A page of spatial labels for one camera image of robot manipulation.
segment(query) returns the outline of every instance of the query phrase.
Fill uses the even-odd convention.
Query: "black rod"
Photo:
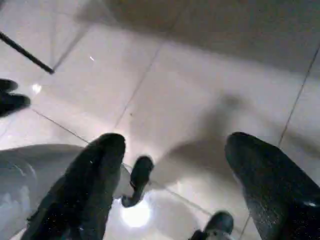
[[[42,68],[43,70],[45,70],[47,73],[49,74],[53,74],[55,71],[47,66],[46,64],[44,64],[42,61],[40,61],[38,58],[36,58],[35,56],[33,56],[30,52],[26,51],[22,46],[18,45],[17,43],[15,43],[13,40],[11,40],[8,36],[6,36],[3,32],[0,31],[0,40],[2,40],[3,42],[5,42],[6,44],[8,44],[10,47],[12,47],[13,49],[15,49],[16,51],[18,51],[19,53],[21,53],[23,56],[25,56],[26,58],[28,58],[30,61],[34,62],[35,64],[37,64],[40,68]]]

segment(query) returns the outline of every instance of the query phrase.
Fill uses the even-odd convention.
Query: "tile grout line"
[[[82,138],[81,136],[77,135],[76,133],[70,131],[69,129],[65,128],[65,127],[62,126],[61,124],[55,122],[54,120],[50,119],[49,117],[43,115],[42,113],[38,112],[37,110],[35,110],[35,109],[33,109],[33,108],[31,108],[31,110],[32,110],[34,113],[36,113],[37,115],[45,118],[46,120],[50,121],[51,123],[57,125],[58,127],[60,127],[60,128],[62,128],[63,130],[67,131],[68,133],[72,134],[72,135],[75,136],[76,138],[78,138],[78,139],[82,140],[83,142],[89,144],[89,142],[88,142],[87,140],[85,140],[85,139]]]
[[[9,128],[11,127],[11,125],[17,120],[19,116],[13,116],[12,119],[10,120],[10,122],[8,123],[8,125],[6,126],[5,130],[3,131],[2,134],[0,134],[0,140],[3,138],[4,135],[6,135],[6,133],[8,132]]]
[[[279,142],[278,142],[277,147],[280,147],[280,145],[281,145],[281,143],[282,143],[282,140],[283,140],[283,138],[284,138],[284,136],[285,136],[285,133],[286,133],[286,131],[287,131],[287,129],[288,129],[290,120],[291,120],[291,118],[292,118],[292,116],[293,116],[293,114],[294,114],[294,111],[295,111],[296,106],[297,106],[297,104],[298,104],[298,101],[299,101],[299,98],[300,98],[300,96],[301,96],[301,93],[302,93],[302,91],[303,91],[303,89],[304,89],[304,87],[305,87],[305,84],[306,84],[306,82],[307,82],[308,77],[310,76],[311,69],[312,69],[312,67],[313,67],[313,65],[314,65],[314,63],[315,63],[315,61],[316,61],[317,55],[318,55],[318,53],[319,53],[319,49],[320,49],[320,43],[318,44],[317,49],[316,49],[316,51],[315,51],[315,53],[314,53],[314,55],[313,55],[313,57],[312,57],[312,60],[311,60],[311,62],[310,62],[310,65],[309,65],[309,67],[308,67],[308,70],[307,70],[307,72],[306,72],[306,75],[305,75],[304,80],[303,80],[303,82],[302,82],[301,88],[300,88],[300,90],[299,90],[299,92],[298,92],[298,94],[297,94],[297,97],[296,97],[296,99],[295,99],[295,101],[294,101],[294,103],[293,103],[292,110],[291,110],[291,112],[290,112],[290,115],[289,115],[289,117],[288,117],[288,120],[287,120],[286,123],[285,123],[284,130],[283,130],[283,132],[282,132],[282,134],[281,134],[281,137],[280,137],[280,140],[279,140]]]
[[[187,3],[185,4],[184,7],[182,7],[181,11],[177,14],[176,16],[176,19],[173,21],[172,25],[169,26],[165,36],[164,36],[164,39],[161,41],[160,43],[160,46],[159,48],[155,51],[154,53],[154,56],[152,57],[152,59],[150,60],[150,64],[147,66],[146,70],[144,71],[144,73],[142,74],[141,76],[141,79],[140,81],[137,83],[134,91],[133,91],[133,94],[131,95],[129,101],[127,102],[127,104],[125,105],[124,107],[124,110],[123,112],[121,113],[120,117],[117,119],[117,121],[115,122],[115,125],[113,127],[113,131],[118,127],[121,119],[123,118],[123,116],[125,115],[125,112],[127,111],[129,105],[131,104],[132,100],[134,99],[134,97],[136,96],[138,90],[140,89],[140,87],[142,86],[142,84],[145,82],[146,78],[147,78],[147,75],[148,73],[150,72],[160,50],[163,48],[163,46],[165,45],[165,43],[167,42],[167,39],[168,37],[170,37],[171,33],[172,33],[172,30],[173,28],[175,27],[175,25],[177,24],[177,22],[179,21],[181,15],[185,12],[185,10],[187,9],[187,7],[191,4],[191,1],[187,1]]]
[[[165,191],[167,191],[167,192],[170,193],[171,195],[173,195],[173,196],[175,196],[176,198],[180,199],[180,201],[183,201],[183,202],[191,205],[192,207],[194,207],[195,209],[201,211],[202,213],[204,213],[204,214],[206,214],[206,215],[208,215],[208,216],[210,216],[210,217],[212,216],[212,213],[211,213],[211,212],[205,210],[205,209],[202,208],[201,206],[199,206],[199,205],[195,204],[194,202],[188,200],[187,198],[179,195],[178,193],[170,190],[170,189],[167,188],[166,186],[164,186],[164,185],[162,185],[162,184],[160,184],[160,183],[158,183],[158,182],[156,182],[156,181],[154,181],[154,180],[152,180],[152,179],[150,180],[150,183],[151,183],[151,184],[154,184],[154,185],[157,185],[157,186],[159,186],[159,187],[161,187],[161,188],[163,188]]]
[[[239,240],[242,240],[242,238],[243,238],[243,236],[244,236],[244,234],[245,234],[246,228],[247,228],[247,226],[248,226],[248,224],[249,224],[250,218],[251,218],[251,215],[250,215],[250,212],[249,212],[249,216],[248,216],[247,220],[245,221],[245,224],[244,224],[244,227],[243,227],[243,229],[242,229],[242,231],[241,231]]]

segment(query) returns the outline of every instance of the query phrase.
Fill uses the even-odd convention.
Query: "shiny floor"
[[[186,240],[227,210],[235,239],[259,240],[224,158],[234,131],[280,146],[320,184],[316,2],[0,3],[0,30],[56,69],[0,42],[0,78],[32,98],[0,119],[0,149],[118,132],[126,164],[153,157],[144,201],[131,212],[115,202],[105,239]]]

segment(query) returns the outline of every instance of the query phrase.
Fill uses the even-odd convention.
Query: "tile floor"
[[[311,1],[5,0],[0,30],[56,72],[0,42],[0,78],[32,98],[0,119],[0,148],[122,133],[126,164],[155,162],[152,214],[132,228],[115,203],[105,239],[184,240],[228,210],[234,238],[258,240],[224,143],[258,136],[320,184],[319,13]]]

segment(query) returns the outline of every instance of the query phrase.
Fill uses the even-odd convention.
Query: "caster wheel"
[[[194,232],[194,234],[189,240],[206,240],[207,237],[208,237],[207,233],[197,230]]]
[[[203,232],[212,234],[215,231],[231,234],[234,229],[234,218],[226,211],[219,211],[214,214],[205,226]]]
[[[153,169],[154,163],[148,156],[141,156],[135,162],[130,175],[130,184],[134,193],[132,196],[123,196],[121,199],[121,203],[125,208],[133,207],[141,200]]]

